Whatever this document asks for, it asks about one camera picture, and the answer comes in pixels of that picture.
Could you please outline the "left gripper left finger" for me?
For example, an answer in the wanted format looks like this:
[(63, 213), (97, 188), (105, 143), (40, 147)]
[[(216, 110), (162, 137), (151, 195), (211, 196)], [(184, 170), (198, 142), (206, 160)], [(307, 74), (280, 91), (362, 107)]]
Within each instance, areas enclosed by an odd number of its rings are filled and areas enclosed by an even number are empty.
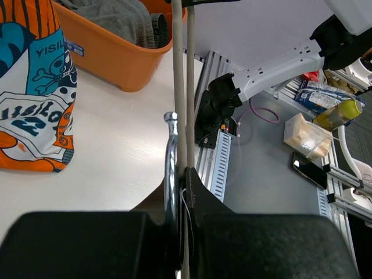
[(1, 243), (2, 278), (174, 278), (163, 187), (129, 211), (28, 212)]

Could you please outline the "colourful patterned shorts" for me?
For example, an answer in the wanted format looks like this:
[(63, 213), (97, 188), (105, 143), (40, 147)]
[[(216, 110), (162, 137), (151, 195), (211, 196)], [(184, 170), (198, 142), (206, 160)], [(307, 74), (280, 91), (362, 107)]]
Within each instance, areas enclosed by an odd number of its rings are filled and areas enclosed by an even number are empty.
[(1, 2), (1, 167), (60, 172), (74, 155), (77, 71), (51, 1)]

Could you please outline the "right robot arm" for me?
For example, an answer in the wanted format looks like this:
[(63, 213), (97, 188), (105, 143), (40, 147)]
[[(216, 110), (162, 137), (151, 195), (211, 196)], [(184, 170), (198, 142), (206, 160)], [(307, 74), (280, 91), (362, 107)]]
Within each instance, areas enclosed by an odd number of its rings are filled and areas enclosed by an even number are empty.
[(343, 69), (371, 48), (371, 1), (327, 1), (333, 15), (309, 39), (260, 66), (224, 74), (208, 85), (196, 115), (195, 143), (215, 148), (217, 131), (257, 93), (302, 74)]

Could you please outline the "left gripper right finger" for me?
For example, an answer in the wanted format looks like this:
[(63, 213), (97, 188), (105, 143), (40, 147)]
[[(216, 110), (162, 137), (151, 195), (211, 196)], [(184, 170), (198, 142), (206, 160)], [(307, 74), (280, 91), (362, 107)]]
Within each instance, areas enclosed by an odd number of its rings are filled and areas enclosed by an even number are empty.
[(342, 234), (307, 214), (239, 214), (185, 171), (191, 278), (358, 278)]

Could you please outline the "grey clothes hanger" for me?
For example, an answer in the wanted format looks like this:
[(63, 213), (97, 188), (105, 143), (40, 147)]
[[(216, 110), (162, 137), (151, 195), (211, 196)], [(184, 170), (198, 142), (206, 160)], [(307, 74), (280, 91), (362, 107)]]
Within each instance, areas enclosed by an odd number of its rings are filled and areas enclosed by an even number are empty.
[(195, 8), (193, 1), (171, 1), (174, 112), (164, 168), (164, 211), (169, 235), (171, 276), (191, 278), (192, 228), (186, 203), (186, 170), (195, 166)]

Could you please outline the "grey shorts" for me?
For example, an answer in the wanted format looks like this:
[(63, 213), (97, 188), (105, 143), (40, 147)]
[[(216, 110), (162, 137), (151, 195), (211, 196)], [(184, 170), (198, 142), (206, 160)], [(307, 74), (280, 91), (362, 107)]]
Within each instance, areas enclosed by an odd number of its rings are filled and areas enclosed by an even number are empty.
[(170, 42), (162, 13), (149, 13), (141, 1), (57, 1), (58, 4), (139, 47), (163, 48)]

